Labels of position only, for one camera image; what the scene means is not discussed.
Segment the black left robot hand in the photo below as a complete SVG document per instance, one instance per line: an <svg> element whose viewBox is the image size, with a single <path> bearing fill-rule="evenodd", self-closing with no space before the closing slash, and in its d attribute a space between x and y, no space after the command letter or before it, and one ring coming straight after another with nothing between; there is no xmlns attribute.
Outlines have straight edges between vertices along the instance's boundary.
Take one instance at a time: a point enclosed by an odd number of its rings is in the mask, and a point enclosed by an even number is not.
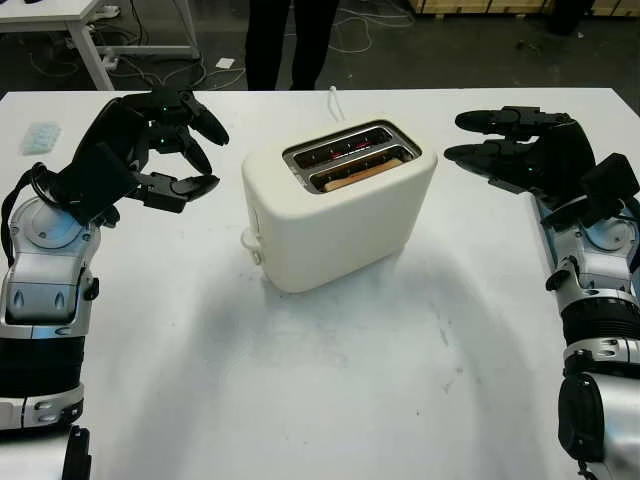
<svg viewBox="0 0 640 480"><path fill-rule="evenodd" d="M122 198L174 213L213 190L220 179L191 132L224 146L229 134L190 90L159 88L109 101L88 128L64 188L69 204L94 218ZM151 151L180 154L198 174L178 179L143 172Z"/></svg>

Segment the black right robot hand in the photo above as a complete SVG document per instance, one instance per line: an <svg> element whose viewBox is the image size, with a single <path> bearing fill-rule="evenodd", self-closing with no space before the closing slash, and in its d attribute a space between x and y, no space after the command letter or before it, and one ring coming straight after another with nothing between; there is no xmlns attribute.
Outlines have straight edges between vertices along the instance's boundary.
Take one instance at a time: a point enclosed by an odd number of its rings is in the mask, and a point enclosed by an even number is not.
<svg viewBox="0 0 640 480"><path fill-rule="evenodd" d="M460 113L455 124L497 137L449 147L444 151L446 159L493 186L515 194L529 192L550 205L581 196L580 180L595 167L583 128L566 113L505 106Z"/></svg>

